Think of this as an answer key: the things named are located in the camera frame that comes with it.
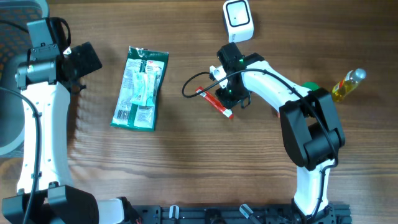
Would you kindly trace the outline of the mint green wet wipes pack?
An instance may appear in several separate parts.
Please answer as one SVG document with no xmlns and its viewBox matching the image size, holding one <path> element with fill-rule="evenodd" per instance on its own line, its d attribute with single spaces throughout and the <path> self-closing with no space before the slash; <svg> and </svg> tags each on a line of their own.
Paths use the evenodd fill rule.
<svg viewBox="0 0 398 224">
<path fill-rule="evenodd" d="M 133 95 L 130 102 L 139 106 L 154 106 L 156 73 L 134 72 Z"/>
</svg>

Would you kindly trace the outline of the red toothpaste tube pack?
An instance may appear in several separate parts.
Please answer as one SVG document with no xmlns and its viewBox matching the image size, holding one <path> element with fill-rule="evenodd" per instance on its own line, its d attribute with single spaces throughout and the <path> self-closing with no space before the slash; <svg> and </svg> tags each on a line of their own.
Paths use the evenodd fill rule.
<svg viewBox="0 0 398 224">
<path fill-rule="evenodd" d="M 209 102 L 212 105 L 212 107 L 218 110 L 221 114 L 225 115 L 228 119 L 234 118 L 232 110 L 224 107 L 215 96 L 213 96 L 208 91 L 204 91 L 203 87 L 199 86 L 196 89 L 196 92 L 200 93 L 200 96 L 202 96 L 207 102 Z"/>
</svg>

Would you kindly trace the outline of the green lid jar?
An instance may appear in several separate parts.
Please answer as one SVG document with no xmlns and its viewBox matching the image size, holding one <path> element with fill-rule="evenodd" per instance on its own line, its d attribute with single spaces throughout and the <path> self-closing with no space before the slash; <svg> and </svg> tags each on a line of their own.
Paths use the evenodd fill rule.
<svg viewBox="0 0 398 224">
<path fill-rule="evenodd" d="M 301 85 L 303 91 L 308 92 L 308 91 L 315 91 L 320 88 L 319 85 L 317 85 L 314 82 L 305 82 Z"/>
</svg>

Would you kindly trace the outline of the yellow oil bottle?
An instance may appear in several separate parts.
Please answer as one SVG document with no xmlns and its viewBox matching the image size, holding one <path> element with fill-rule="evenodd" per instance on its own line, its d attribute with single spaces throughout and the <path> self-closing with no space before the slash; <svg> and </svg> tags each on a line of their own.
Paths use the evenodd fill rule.
<svg viewBox="0 0 398 224">
<path fill-rule="evenodd" d="M 347 75 L 338 82 L 331 90 L 331 96 L 334 102 L 341 102 L 344 97 L 351 93 L 366 78 L 366 71 L 357 68 L 347 73 Z"/>
</svg>

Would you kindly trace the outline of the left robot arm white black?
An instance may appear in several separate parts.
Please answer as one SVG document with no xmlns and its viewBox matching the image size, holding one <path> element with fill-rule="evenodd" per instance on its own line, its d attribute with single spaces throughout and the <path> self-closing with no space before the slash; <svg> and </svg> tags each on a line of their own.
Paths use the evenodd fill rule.
<svg viewBox="0 0 398 224">
<path fill-rule="evenodd" d="M 97 200 L 73 186 L 67 161 L 70 86 L 102 64 L 86 42 L 68 55 L 58 45 L 32 49 L 16 72 L 24 105 L 24 166 L 17 194 L 2 200 L 10 223 L 140 223 L 126 197 Z"/>
</svg>

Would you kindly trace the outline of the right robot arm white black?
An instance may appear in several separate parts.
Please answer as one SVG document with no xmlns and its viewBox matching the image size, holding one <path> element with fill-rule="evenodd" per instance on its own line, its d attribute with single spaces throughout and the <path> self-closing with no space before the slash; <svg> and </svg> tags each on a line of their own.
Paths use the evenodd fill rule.
<svg viewBox="0 0 398 224">
<path fill-rule="evenodd" d="M 275 71 L 257 53 L 219 51 L 221 65 L 211 70 L 220 83 L 216 95 L 227 108 L 259 95 L 280 115 L 284 148 L 297 166 L 293 202 L 306 220 L 317 220 L 328 208 L 326 191 L 331 169 L 345 145 L 345 135 L 330 94 L 311 90 Z"/>
</svg>

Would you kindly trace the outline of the green 3M gloves package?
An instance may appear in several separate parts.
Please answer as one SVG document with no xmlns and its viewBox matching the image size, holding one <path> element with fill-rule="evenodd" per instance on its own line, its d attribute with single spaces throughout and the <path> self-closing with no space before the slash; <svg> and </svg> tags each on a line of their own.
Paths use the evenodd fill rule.
<svg viewBox="0 0 398 224">
<path fill-rule="evenodd" d="M 158 94 L 164 80 L 169 53 L 130 47 L 123 72 L 111 126 L 140 131 L 154 131 L 157 117 Z M 156 73 L 154 106 L 132 104 L 134 72 Z"/>
</svg>

